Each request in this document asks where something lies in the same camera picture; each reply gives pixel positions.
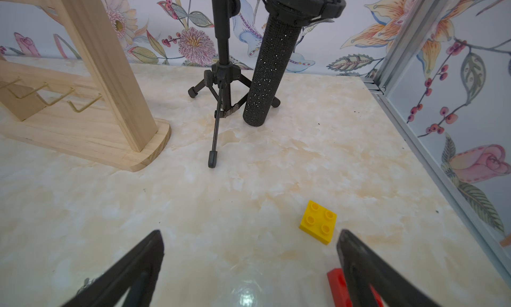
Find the wooden jewelry display stand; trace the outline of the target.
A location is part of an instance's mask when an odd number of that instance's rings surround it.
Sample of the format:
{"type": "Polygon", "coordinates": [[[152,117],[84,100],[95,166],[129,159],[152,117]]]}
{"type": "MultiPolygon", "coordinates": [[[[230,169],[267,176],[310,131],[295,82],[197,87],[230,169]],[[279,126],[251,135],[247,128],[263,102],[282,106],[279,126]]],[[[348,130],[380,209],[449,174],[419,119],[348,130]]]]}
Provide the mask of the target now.
{"type": "Polygon", "coordinates": [[[100,0],[3,0],[50,6],[89,77],[1,61],[1,105],[13,116],[1,134],[136,172],[166,147],[170,124],[156,119],[100,0]]]}

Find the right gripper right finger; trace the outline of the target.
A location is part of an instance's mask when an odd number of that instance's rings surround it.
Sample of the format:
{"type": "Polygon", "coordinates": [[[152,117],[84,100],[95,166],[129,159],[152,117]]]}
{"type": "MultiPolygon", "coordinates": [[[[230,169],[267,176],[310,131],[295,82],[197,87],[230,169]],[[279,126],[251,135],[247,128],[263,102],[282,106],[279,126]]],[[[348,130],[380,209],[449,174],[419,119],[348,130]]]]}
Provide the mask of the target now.
{"type": "Polygon", "coordinates": [[[377,306],[375,294],[387,306],[438,306],[350,230],[341,231],[337,253],[353,306],[377,306]]]}

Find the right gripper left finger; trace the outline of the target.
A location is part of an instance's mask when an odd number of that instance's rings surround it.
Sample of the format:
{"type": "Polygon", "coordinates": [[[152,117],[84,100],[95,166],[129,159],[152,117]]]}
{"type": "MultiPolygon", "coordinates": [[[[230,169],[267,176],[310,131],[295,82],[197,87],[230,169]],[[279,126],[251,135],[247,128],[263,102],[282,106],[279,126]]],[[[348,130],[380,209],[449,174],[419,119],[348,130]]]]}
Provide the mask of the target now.
{"type": "Polygon", "coordinates": [[[149,306],[164,258],[164,241],[154,230],[65,306],[149,306]]]}

